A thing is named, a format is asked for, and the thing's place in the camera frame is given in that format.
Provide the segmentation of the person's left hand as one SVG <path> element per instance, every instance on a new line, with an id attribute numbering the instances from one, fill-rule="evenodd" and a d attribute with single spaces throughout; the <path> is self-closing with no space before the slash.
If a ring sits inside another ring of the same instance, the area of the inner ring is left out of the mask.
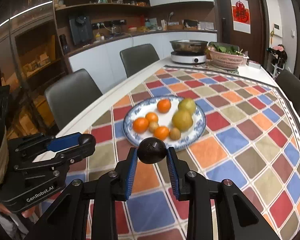
<path id="1" fill-rule="evenodd" d="M 30 209 L 22 212 L 21 214 L 22 214 L 22 216 L 24 218 L 29 218 L 29 217 L 32 216 L 32 214 L 34 213 L 35 209 L 36 209 L 36 207 L 34 206 L 34 207 L 32 207 L 32 208 L 30 208 Z M 11 212 L 3 204 L 1 204 L 1 203 L 0 203 L 0 212 L 4 213 L 6 215 L 10 215 L 11 214 Z"/>

